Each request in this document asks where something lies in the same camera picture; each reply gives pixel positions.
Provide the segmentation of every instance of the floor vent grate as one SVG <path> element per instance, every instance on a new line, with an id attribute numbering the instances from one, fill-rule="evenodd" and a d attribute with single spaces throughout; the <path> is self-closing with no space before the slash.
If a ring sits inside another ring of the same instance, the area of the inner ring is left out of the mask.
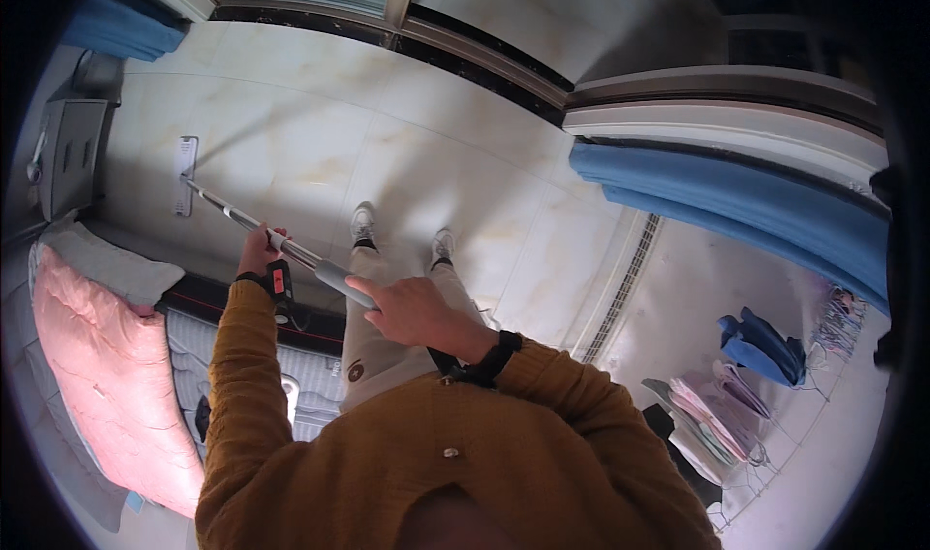
<path id="1" fill-rule="evenodd" d="M 623 313 L 623 308 L 626 306 L 627 300 L 630 299 L 630 294 L 633 293 L 636 282 L 639 280 L 640 273 L 643 271 L 645 260 L 649 256 L 649 250 L 652 248 L 653 239 L 656 237 L 658 225 L 661 220 L 661 216 L 655 213 L 649 213 L 649 217 L 645 221 L 643 233 L 640 235 L 639 245 L 636 246 L 634 257 L 630 261 L 630 267 L 627 268 L 627 273 L 623 277 L 623 281 L 620 282 L 620 287 L 617 288 L 617 293 L 614 294 L 614 300 L 610 302 L 610 307 L 607 309 L 607 313 L 604 315 L 604 319 L 601 321 L 597 333 L 585 349 L 585 353 L 581 357 L 582 363 L 589 364 L 599 357 L 607 339 L 610 338 L 611 332 L 613 332 L 614 328 L 617 326 L 620 315 Z"/>

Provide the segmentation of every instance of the white sneaker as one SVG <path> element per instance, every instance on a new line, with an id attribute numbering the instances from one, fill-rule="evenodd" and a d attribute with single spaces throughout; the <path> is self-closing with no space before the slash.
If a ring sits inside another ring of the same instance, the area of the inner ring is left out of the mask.
<path id="1" fill-rule="evenodd" d="M 435 266 L 440 259 L 452 261 L 452 252 L 456 250 L 456 238 L 448 227 L 444 227 L 433 237 L 433 261 L 430 265 Z"/>
<path id="2" fill-rule="evenodd" d="M 363 201 L 355 207 L 352 223 L 349 225 L 354 243 L 361 239 L 375 240 L 375 207 L 368 201 Z"/>

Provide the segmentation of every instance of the mustard yellow sweater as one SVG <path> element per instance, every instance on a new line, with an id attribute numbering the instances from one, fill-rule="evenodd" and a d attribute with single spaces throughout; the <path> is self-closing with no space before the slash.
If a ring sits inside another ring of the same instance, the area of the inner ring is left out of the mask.
<path id="1" fill-rule="evenodd" d="M 523 548 L 719 548 L 662 441 L 609 376 L 524 340 L 499 392 L 426 374 L 295 442 L 273 305 L 230 287 L 210 365 L 202 548 L 391 548 L 448 484 Z M 444 456 L 455 448 L 459 454 Z"/>

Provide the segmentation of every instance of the blue curtain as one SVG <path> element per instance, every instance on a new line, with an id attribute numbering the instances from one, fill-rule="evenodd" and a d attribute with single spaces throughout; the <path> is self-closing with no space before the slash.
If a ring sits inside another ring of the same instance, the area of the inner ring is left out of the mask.
<path id="1" fill-rule="evenodd" d="M 65 30 L 62 43 L 154 62 L 177 49 L 185 34 L 154 17 L 157 10 L 122 0 L 87 0 Z"/>
<path id="2" fill-rule="evenodd" d="M 827 277 L 888 315 L 888 222 L 777 172 L 689 153 L 576 144 L 571 167 L 607 200 L 715 231 Z"/>

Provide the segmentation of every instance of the mattress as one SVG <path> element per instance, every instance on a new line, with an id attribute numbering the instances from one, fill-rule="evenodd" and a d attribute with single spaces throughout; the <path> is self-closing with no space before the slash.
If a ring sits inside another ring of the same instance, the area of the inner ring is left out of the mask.
<path id="1" fill-rule="evenodd" d="M 210 392 L 206 370 L 213 358 L 213 345 L 217 339 L 217 326 L 168 308 L 169 349 L 174 369 L 175 392 L 178 403 L 193 436 L 200 458 L 206 455 L 206 446 L 200 439 L 194 418 L 197 404 Z M 278 362 L 281 372 L 300 384 L 294 420 L 294 440 L 310 441 L 323 427 L 339 416 L 339 407 L 345 398 L 339 358 L 322 353 L 278 345 Z"/>

